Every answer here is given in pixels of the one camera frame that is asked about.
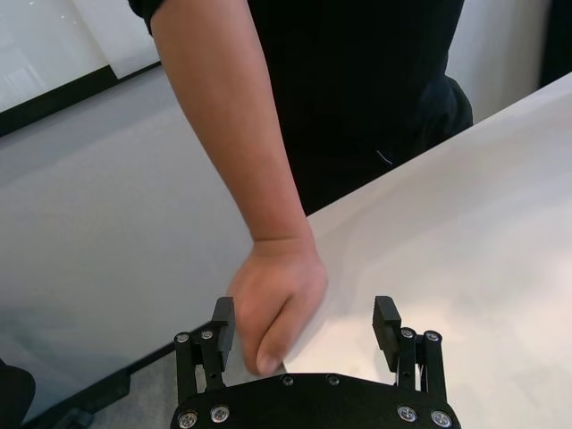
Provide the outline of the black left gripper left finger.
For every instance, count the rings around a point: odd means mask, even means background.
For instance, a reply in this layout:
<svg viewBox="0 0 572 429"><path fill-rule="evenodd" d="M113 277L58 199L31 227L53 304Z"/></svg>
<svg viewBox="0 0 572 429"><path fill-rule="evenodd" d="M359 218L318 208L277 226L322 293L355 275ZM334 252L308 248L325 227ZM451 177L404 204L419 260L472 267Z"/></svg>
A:
<svg viewBox="0 0 572 429"><path fill-rule="evenodd" d="M192 332L180 332L174 337L177 392L179 396L198 393L196 369L201 366L206 378L206 390L224 387L226 369L235 333L233 299L219 298L209 322Z"/></svg>

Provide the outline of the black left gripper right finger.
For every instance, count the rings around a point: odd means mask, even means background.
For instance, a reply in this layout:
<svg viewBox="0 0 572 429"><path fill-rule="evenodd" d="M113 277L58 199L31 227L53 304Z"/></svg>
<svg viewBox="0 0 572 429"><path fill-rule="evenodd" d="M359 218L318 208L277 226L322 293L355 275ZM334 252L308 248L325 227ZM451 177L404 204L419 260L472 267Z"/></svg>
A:
<svg viewBox="0 0 572 429"><path fill-rule="evenodd" d="M391 297L374 299L372 326L395 385L416 389L415 370L420 371L420 391L433 396L446 395L442 356L442 336L436 331L416 333L401 325L400 314Z"/></svg>

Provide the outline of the person right hand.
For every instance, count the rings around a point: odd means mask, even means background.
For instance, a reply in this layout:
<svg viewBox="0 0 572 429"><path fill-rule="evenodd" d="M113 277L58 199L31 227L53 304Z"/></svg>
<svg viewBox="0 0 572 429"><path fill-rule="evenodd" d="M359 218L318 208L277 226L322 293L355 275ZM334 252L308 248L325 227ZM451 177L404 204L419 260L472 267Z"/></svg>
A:
<svg viewBox="0 0 572 429"><path fill-rule="evenodd" d="M267 376L279 368L320 306L327 284L310 230L253 239L229 286L250 373Z"/></svg>

